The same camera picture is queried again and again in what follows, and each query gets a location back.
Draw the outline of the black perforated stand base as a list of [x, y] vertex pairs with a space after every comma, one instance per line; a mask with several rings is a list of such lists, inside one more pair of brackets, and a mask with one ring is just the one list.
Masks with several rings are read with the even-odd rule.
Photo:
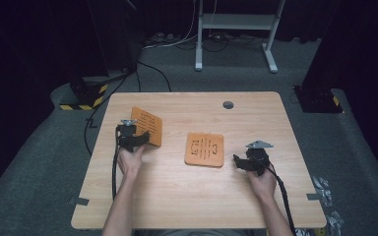
[[340, 101], [330, 91], [314, 91], [301, 86], [293, 87], [294, 93], [304, 113], [343, 113]]

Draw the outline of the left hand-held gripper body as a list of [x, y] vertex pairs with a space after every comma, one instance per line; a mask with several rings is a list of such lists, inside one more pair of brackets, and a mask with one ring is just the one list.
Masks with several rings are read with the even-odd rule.
[[116, 143], [119, 147], [125, 148], [130, 152], [134, 151], [134, 135], [136, 134], [137, 126], [136, 120], [122, 119], [121, 124], [115, 128]]

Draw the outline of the person's grey clothing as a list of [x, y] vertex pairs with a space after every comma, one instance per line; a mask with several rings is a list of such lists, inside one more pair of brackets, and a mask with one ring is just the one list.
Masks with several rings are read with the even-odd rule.
[[263, 229], [134, 230], [132, 236], [268, 236]]

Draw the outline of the orange wooden slotted coaster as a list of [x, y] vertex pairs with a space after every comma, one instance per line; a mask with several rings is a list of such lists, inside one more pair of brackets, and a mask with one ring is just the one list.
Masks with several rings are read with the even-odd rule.
[[189, 133], [184, 161], [189, 165], [222, 167], [224, 164], [223, 135]]
[[136, 120], [136, 134], [150, 134], [149, 144], [160, 147], [162, 138], [162, 120], [156, 115], [134, 106], [131, 111], [131, 119]]

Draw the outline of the person's left hand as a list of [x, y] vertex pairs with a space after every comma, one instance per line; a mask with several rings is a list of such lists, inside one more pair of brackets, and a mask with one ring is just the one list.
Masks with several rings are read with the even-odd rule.
[[143, 153], [145, 147], [136, 147], [133, 152], [126, 148], [121, 148], [117, 157], [118, 167], [120, 168], [125, 179], [136, 178], [142, 166]]

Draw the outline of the power strip with plugs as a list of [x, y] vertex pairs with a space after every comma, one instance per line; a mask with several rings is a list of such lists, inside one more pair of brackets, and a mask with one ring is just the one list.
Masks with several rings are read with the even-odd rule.
[[179, 41], [181, 37], [173, 33], [156, 32], [146, 40], [147, 46], [166, 45]]

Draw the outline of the person's right hand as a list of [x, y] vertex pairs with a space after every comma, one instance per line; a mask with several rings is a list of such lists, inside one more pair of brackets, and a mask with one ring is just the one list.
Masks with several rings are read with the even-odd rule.
[[247, 176], [249, 177], [253, 192], [261, 202], [267, 202], [274, 198], [277, 181], [269, 170], [265, 170], [260, 176], [256, 172], [247, 171]]

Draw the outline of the crumpled clear plastic wrap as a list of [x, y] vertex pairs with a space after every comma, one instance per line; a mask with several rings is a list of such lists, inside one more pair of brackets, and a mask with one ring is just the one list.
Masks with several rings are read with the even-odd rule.
[[342, 236], [342, 227], [344, 220], [337, 211], [332, 211], [326, 216], [327, 218], [327, 236]]
[[311, 179], [320, 202], [326, 207], [331, 207], [333, 205], [333, 199], [330, 191], [329, 182], [324, 178], [317, 176], [312, 176]]

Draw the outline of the black yellow striped stand base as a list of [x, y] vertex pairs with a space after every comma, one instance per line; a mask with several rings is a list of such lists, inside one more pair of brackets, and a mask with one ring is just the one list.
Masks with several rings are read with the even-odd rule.
[[83, 78], [69, 83], [59, 107], [62, 110], [93, 110], [102, 104], [107, 84], [87, 84]]

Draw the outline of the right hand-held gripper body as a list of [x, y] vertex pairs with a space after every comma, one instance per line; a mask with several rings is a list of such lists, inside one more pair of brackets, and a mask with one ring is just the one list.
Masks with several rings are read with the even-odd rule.
[[273, 145], [258, 140], [248, 144], [246, 147], [247, 170], [255, 171], [258, 176], [263, 175], [271, 164], [266, 149], [272, 148]]

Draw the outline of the white metal stand frame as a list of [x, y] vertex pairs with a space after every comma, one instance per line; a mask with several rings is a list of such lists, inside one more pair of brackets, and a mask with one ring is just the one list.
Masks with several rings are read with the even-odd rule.
[[279, 71], [272, 53], [272, 46], [282, 17], [286, 0], [279, 0], [273, 15], [217, 14], [204, 12], [204, 0], [199, 0], [195, 70], [203, 69], [203, 30], [265, 30], [268, 38], [262, 49], [271, 73]]

